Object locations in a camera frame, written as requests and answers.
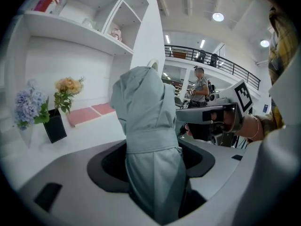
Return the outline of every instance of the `light blue cloth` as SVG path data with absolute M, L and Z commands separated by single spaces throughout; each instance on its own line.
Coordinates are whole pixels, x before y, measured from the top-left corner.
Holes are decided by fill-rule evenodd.
M 154 69 L 136 67 L 114 84 L 110 105 L 127 137 L 127 176 L 140 206 L 160 224 L 177 220 L 186 168 L 174 130 L 174 87 Z

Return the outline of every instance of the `bracelet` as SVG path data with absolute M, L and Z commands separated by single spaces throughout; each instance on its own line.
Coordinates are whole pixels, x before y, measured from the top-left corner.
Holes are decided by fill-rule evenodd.
M 252 137 L 249 137 L 249 139 L 252 139 L 253 137 L 257 136 L 258 132 L 259 132 L 259 121 L 258 121 L 258 118 L 256 118 L 255 116 L 252 116 L 256 121 L 257 121 L 257 132 L 254 136 Z

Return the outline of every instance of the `black vase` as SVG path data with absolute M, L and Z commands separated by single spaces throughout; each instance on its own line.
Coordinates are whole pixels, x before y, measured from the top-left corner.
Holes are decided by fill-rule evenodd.
M 51 143 L 54 143 L 66 137 L 67 134 L 59 110 L 54 109 L 48 112 L 50 114 L 50 120 L 49 122 L 44 123 L 44 127 Z

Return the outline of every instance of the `pink mat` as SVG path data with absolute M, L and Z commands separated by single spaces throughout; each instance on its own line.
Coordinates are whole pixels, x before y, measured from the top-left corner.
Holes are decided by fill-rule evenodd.
M 101 115 L 97 114 L 92 108 L 84 108 L 75 111 L 71 111 L 71 113 L 66 114 L 69 124 L 72 127 L 75 125 L 93 120 Z
M 96 110 L 98 113 L 100 113 L 102 115 L 105 115 L 105 114 L 115 111 L 114 109 L 112 109 L 112 107 L 109 106 L 109 103 L 93 105 L 92 107 L 94 110 Z

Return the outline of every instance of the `gray shirt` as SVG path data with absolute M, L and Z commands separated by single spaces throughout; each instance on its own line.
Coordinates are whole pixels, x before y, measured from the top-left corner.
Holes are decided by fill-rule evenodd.
M 194 89 L 196 91 L 202 91 L 203 85 L 208 86 L 208 81 L 205 77 L 201 78 L 200 80 L 197 80 L 197 82 L 194 84 Z M 204 102 L 205 96 L 204 95 L 190 95 L 190 99 L 197 102 Z

